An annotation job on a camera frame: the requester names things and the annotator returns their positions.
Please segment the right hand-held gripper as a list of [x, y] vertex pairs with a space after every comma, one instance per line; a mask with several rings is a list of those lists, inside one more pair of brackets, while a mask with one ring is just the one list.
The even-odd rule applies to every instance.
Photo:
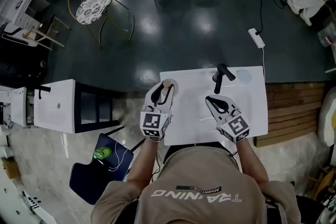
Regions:
[[209, 95], [206, 97], [206, 104], [221, 135], [234, 144], [249, 136], [250, 127], [247, 118], [231, 98]]

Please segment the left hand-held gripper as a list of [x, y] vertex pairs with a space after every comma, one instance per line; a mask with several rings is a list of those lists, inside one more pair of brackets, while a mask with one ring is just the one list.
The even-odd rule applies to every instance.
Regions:
[[150, 89], [140, 113], [140, 130], [152, 142], [163, 140], [171, 119], [174, 97], [174, 83], [161, 81]]

